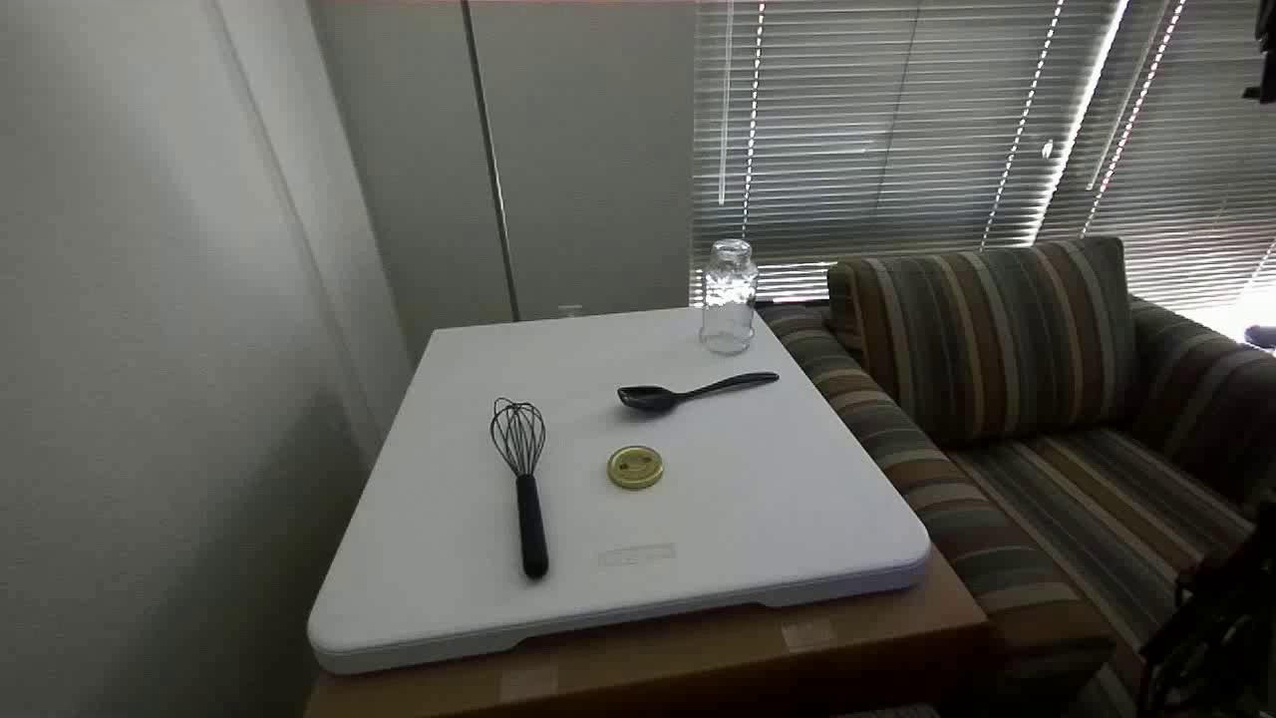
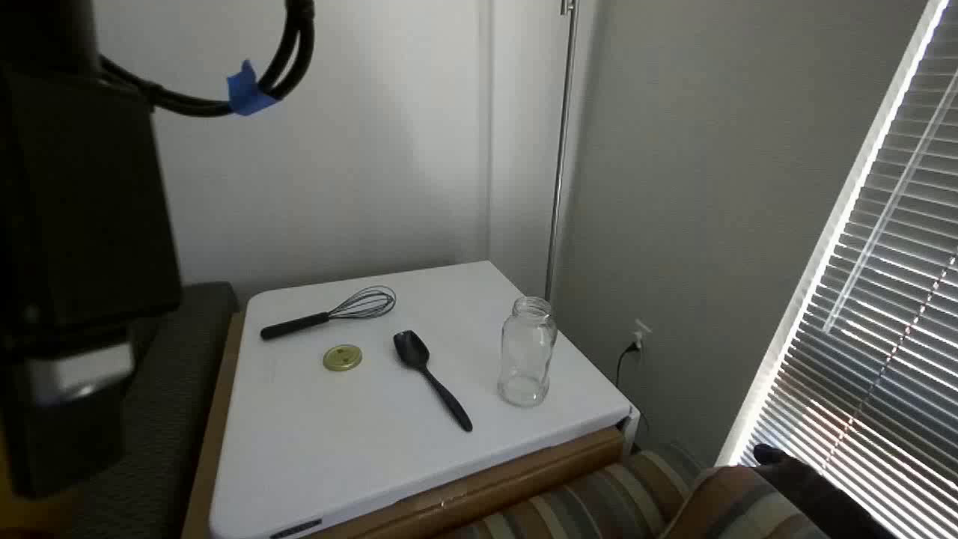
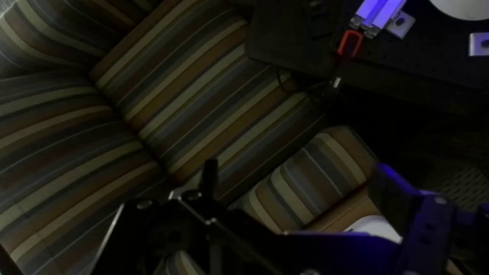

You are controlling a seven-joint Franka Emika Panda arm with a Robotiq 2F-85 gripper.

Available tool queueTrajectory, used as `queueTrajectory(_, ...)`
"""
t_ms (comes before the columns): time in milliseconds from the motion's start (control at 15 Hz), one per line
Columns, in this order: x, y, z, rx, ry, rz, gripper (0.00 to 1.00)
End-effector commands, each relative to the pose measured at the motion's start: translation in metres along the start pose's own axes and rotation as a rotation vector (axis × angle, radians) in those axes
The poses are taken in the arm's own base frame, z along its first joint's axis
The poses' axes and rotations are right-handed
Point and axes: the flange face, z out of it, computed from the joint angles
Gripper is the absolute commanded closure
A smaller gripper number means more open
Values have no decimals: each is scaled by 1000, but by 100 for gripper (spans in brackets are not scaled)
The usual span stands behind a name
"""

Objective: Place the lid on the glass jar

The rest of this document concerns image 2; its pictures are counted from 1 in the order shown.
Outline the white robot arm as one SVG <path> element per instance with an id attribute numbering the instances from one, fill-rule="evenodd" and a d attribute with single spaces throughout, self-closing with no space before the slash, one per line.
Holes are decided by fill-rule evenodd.
<path id="1" fill-rule="evenodd" d="M 148 106 L 100 75 L 93 0 L 0 0 L 0 364 L 20 497 L 120 463 L 127 328 L 175 304 Z"/>

